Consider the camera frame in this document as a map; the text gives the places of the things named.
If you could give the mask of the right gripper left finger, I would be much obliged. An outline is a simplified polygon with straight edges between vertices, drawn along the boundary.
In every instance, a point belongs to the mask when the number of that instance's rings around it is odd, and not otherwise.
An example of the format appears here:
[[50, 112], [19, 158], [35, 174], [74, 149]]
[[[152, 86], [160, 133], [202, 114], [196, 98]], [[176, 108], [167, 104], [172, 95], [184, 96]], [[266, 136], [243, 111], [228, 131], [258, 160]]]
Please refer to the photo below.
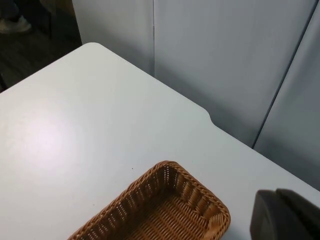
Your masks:
[[293, 236], [293, 215], [271, 190], [258, 190], [255, 195], [250, 235], [253, 240], [288, 240]]

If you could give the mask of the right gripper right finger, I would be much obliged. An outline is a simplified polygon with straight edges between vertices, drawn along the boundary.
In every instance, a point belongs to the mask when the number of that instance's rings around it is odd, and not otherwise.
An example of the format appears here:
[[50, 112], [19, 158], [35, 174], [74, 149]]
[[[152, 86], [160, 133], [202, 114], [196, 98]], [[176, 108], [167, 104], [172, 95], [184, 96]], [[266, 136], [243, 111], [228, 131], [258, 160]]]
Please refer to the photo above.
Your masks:
[[313, 240], [320, 239], [320, 208], [290, 189], [277, 189], [276, 194], [297, 216]]

